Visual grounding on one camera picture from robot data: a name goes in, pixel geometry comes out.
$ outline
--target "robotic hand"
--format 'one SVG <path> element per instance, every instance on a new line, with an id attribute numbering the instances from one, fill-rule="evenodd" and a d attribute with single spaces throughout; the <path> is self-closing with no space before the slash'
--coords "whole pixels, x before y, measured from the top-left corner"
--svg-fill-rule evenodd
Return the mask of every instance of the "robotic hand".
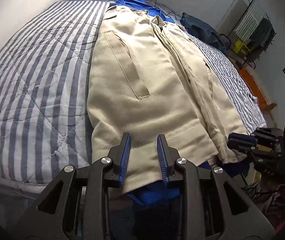
<path id="1" fill-rule="evenodd" d="M 262 175 L 285 183 L 285 129 L 257 128 L 250 136 L 232 133 L 227 145 L 250 156 Z"/>

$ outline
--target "jacket pocket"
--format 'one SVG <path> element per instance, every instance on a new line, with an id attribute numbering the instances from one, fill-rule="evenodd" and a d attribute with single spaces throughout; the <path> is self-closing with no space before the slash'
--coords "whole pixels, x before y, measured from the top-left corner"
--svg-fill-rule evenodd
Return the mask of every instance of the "jacket pocket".
<path id="1" fill-rule="evenodd" d="M 132 61 L 128 46 L 113 31 L 105 32 L 103 35 L 108 41 L 135 96 L 138 99 L 150 96 L 147 87 L 140 79 L 135 63 Z"/>
<path id="2" fill-rule="evenodd" d="M 112 18 L 115 18 L 115 17 L 117 17 L 117 5 L 109 7 L 106 10 L 102 20 L 108 20 L 108 19 L 112 19 Z"/>

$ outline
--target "blue shirt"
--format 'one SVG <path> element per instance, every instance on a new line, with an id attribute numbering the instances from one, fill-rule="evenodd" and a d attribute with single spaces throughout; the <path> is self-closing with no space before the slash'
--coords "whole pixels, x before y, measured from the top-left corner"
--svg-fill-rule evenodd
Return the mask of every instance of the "blue shirt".
<path id="1" fill-rule="evenodd" d="M 137 10 L 148 10 L 148 14 L 150 16 L 159 15 L 163 21 L 175 23 L 171 17 L 165 16 L 161 10 L 159 10 L 153 6 L 148 5 L 143 0 L 118 0 L 115 3 L 111 3 L 110 7 L 114 6 L 114 5 L 125 5 L 127 7 L 134 8 Z"/>
<path id="2" fill-rule="evenodd" d="M 204 162 L 198 167 L 211 169 L 208 162 Z M 179 194 L 179 188 L 167 188 L 164 182 L 157 181 L 129 192 L 128 196 L 134 200 L 135 210 L 144 210 L 151 208 L 158 201 L 169 200 L 179 196 Z"/>

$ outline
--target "stitching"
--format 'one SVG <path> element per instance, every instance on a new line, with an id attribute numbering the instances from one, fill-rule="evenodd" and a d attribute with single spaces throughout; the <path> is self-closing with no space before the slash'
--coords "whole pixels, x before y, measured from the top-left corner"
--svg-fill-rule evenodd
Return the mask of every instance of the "stitching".
<path id="1" fill-rule="evenodd" d="M 187 130 L 189 130 L 189 129 L 191 129 L 191 128 L 193 128 L 193 127 L 199 125 L 199 124 L 201 124 L 201 123 L 194 124 L 193 126 L 186 128 L 185 130 L 182 130 L 182 131 L 180 131 L 180 132 L 177 132 L 177 133 L 175 133 L 175 134 L 173 134 L 173 135 L 171 135 L 171 136 L 169 136 L 169 137 L 166 137 L 166 140 L 168 140 L 168 139 L 170 139 L 170 138 L 172 138 L 172 137 L 174 137 L 174 136 L 176 136 L 176 135 L 178 135 L 178 134 L 180 134 L 180 133 L 182 133 L 182 132 L 185 132 L 185 131 L 187 131 Z M 146 144 L 146 145 L 144 145 L 144 146 L 140 146 L 140 147 L 132 148 L 132 149 L 142 149 L 142 148 L 148 147 L 149 145 L 152 145 L 152 144 L 155 144 L 155 143 L 156 143 L 156 142 L 151 142 L 151 143 L 148 143 L 148 144 Z M 100 152 L 100 151 L 109 151 L 109 150 L 97 150 L 97 151 L 94 151 L 94 152 L 92 152 L 92 153 L 94 154 L 94 153 Z"/>
<path id="2" fill-rule="evenodd" d="M 86 64 L 88 64 L 86 61 L 84 61 L 83 59 L 81 59 L 80 57 L 79 57 L 79 55 L 74 51 L 74 50 L 72 50 L 71 48 L 69 48 L 69 47 L 67 47 L 66 45 L 64 45 L 62 42 L 60 42 L 60 41 L 57 41 L 58 43 L 60 43 L 62 46 L 64 46 L 65 48 L 67 48 L 69 51 L 71 51 L 77 58 L 79 58 L 82 62 L 84 62 L 84 63 L 86 63 Z M 27 52 L 29 52 L 32 48 L 35 48 L 35 47 L 33 47 L 33 46 L 29 46 L 28 47 L 28 49 L 27 49 Z M 12 63 L 12 66 L 15 66 L 16 65 L 16 63 L 17 63 L 17 61 L 23 56 L 23 55 L 25 55 L 25 53 L 23 53 L 21 56 L 19 56 L 19 57 L 17 57 L 15 60 L 14 60 L 14 62 Z M 71 59 L 73 59 L 73 58 L 75 58 L 75 56 L 72 56 L 70 59 L 68 59 L 67 61 L 64 61 L 64 62 L 62 62 L 61 64 L 59 64 L 59 65 L 57 65 L 54 69 L 56 70 L 56 68 L 58 68 L 58 67 L 60 67 L 61 65 L 63 65 L 63 64 L 65 64 L 66 62 L 69 62 Z M 13 70 L 14 70 L 14 72 L 15 72 L 15 74 L 16 75 L 18 75 L 20 78 L 21 78 L 21 80 L 23 80 L 24 81 L 24 90 L 25 90 L 25 85 L 26 85 L 26 82 L 25 82 L 25 80 L 23 79 L 23 76 L 21 75 L 21 72 L 19 72 L 19 70 L 17 70 L 16 68 L 12 68 Z M 34 86 L 35 86 L 35 84 L 36 84 L 36 82 L 35 83 L 33 83 L 33 84 L 31 84 L 29 87 L 27 87 L 27 90 L 29 90 L 30 88 L 33 88 Z"/>
<path id="3" fill-rule="evenodd" d="M 205 65 L 207 67 L 208 72 L 208 79 L 209 79 L 209 91 L 211 93 L 211 100 L 214 100 L 214 85 L 213 85 L 213 73 L 211 71 L 211 68 L 208 66 L 207 62 L 204 60 Z"/>
<path id="4" fill-rule="evenodd" d="M 110 43 L 109 43 L 109 41 L 108 41 L 108 39 L 107 39 L 107 37 L 106 37 L 106 35 L 105 35 L 105 33 L 103 33 L 103 35 L 104 35 L 104 37 L 105 37 L 105 39 L 106 39 L 106 41 L 108 42 L 108 44 L 109 44 L 109 47 L 110 47 L 110 49 L 112 50 L 112 53 L 114 54 L 114 56 L 115 56 L 115 58 L 116 58 L 116 60 L 118 61 L 118 63 L 119 63 L 119 66 L 120 66 L 120 68 L 121 68 L 121 70 L 122 70 L 122 72 L 124 73 L 124 76 L 126 77 L 126 79 L 127 79 L 127 82 L 128 82 L 128 84 L 129 84 L 129 86 L 130 86 L 130 89 L 132 90 L 132 92 L 134 93 L 134 95 L 135 95 L 135 97 L 137 98 L 137 99 L 140 99 L 140 98 L 145 98 L 145 97 L 150 97 L 151 95 L 150 95 L 150 93 L 149 93 L 149 90 L 147 89 L 147 87 L 146 87 L 146 89 L 147 89 L 147 91 L 148 91 L 148 93 L 149 93 L 149 95 L 147 95 L 147 96 L 138 96 L 136 93 L 135 93 L 135 91 L 134 91 L 134 89 L 132 88 L 132 86 L 131 86 L 131 84 L 130 84 L 130 82 L 129 82 L 129 80 L 128 80 L 128 77 L 127 77 L 127 75 L 126 75 L 126 73 L 125 73 L 125 71 L 124 71 L 124 69 L 123 69 L 123 67 L 121 66 L 121 63 L 119 62 L 119 60 L 118 60 L 118 58 L 117 58 L 117 56 L 116 56 L 116 54 L 115 54 L 115 52 L 114 52 L 114 50 L 113 50 L 113 48 L 111 47 L 111 45 L 110 45 Z"/>
<path id="5" fill-rule="evenodd" d="M 56 67 L 54 67 L 54 70 L 56 70 L 58 67 L 60 67 L 61 65 L 65 64 L 66 62 L 70 61 L 70 60 L 73 59 L 73 58 L 74 58 L 74 57 L 71 57 L 69 60 L 64 61 L 64 62 L 62 62 L 61 64 L 57 65 Z M 23 82 L 24 82 L 23 90 L 19 89 L 19 84 L 17 85 L 17 92 L 18 92 L 18 90 L 19 90 L 19 91 L 21 91 L 21 93 L 20 93 L 20 94 L 17 94 L 17 93 L 16 93 L 16 97 L 14 98 L 14 100 L 16 100 L 20 95 L 23 94 L 23 92 L 25 92 L 25 90 L 26 90 L 26 91 L 29 91 L 29 89 L 33 88 L 33 87 L 36 85 L 37 81 L 39 81 L 39 79 L 37 79 L 37 80 L 35 81 L 35 83 L 30 84 L 30 86 L 28 87 L 28 86 L 26 85 L 26 81 L 23 79 L 23 75 L 21 75 L 21 72 L 19 72 L 18 70 L 14 69 L 14 68 L 13 68 L 13 70 L 14 70 L 15 74 L 17 75 L 17 78 L 20 77 L 21 80 L 23 80 Z M 47 73 L 49 73 L 50 71 L 52 72 L 52 70 L 50 70 L 50 69 L 49 69 L 49 71 L 45 71 L 43 77 L 44 77 L 45 75 L 47 75 Z M 1 113 L 5 108 L 7 108 L 7 106 L 3 106 L 3 108 L 0 110 L 0 113 Z"/>
<path id="6" fill-rule="evenodd" d="M 138 75 L 139 79 L 141 80 L 141 77 L 140 77 L 140 75 L 139 75 L 139 72 L 138 72 L 138 69 L 137 69 L 137 67 L 136 67 L 136 65 L 135 65 L 135 62 L 132 60 L 132 57 L 131 57 L 130 50 L 129 50 L 128 46 L 123 42 L 123 40 L 122 40 L 116 33 L 114 33 L 114 34 L 120 39 L 120 42 L 126 46 L 126 48 L 127 48 L 127 50 L 128 50 L 128 53 L 129 53 L 129 57 L 130 57 L 130 59 L 131 59 L 131 61 L 132 61 L 132 64 L 133 64 L 133 66 L 135 67 L 135 70 L 136 70 L 136 72 L 137 72 L 137 75 Z M 150 96 L 150 92 L 149 92 L 148 88 L 146 87 L 145 84 L 144 84 L 144 86 L 145 86 L 145 88 L 146 88 L 147 91 L 148 91 L 148 94 L 149 94 L 148 96 Z"/>
<path id="7" fill-rule="evenodd" d="M 64 47 L 66 47 L 69 51 L 72 51 L 73 54 L 76 55 L 76 57 L 78 57 L 82 62 L 85 62 L 83 59 L 81 59 L 73 50 L 71 50 L 71 48 L 68 48 L 67 46 L 65 46 L 63 43 L 61 43 Z M 55 67 L 58 68 L 59 66 L 65 64 L 66 62 L 70 61 L 71 59 L 73 59 L 74 57 L 71 57 L 69 60 L 62 62 L 61 64 L 57 65 Z M 43 116 L 48 120 L 48 118 L 45 116 L 45 114 L 41 111 L 41 108 L 36 104 L 36 102 L 31 98 L 30 94 L 29 94 L 29 89 L 35 86 L 35 83 L 31 84 L 30 86 L 26 85 L 26 81 L 23 79 L 23 76 L 21 75 L 21 73 L 18 73 L 18 70 L 14 69 L 15 73 L 21 78 L 20 80 L 23 81 L 23 89 L 21 90 L 21 94 L 16 95 L 15 99 L 17 99 L 19 96 L 21 96 L 23 93 L 25 93 L 25 95 L 28 95 L 29 98 L 34 102 L 35 106 L 38 108 L 39 112 L 41 112 L 43 114 Z"/>

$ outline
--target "bed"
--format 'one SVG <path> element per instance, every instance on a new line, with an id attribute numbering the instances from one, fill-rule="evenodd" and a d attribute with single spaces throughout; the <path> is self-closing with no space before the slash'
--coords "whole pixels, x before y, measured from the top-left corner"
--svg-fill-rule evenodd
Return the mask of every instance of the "bed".
<path id="1" fill-rule="evenodd" d="M 56 2 L 0 51 L 0 188 L 34 196 L 64 166 L 91 164 L 88 76 L 99 25 L 114 1 Z M 178 14 L 156 6 L 179 24 Z M 208 59 L 248 133 L 266 126 L 257 98 L 230 61 L 189 37 Z"/>

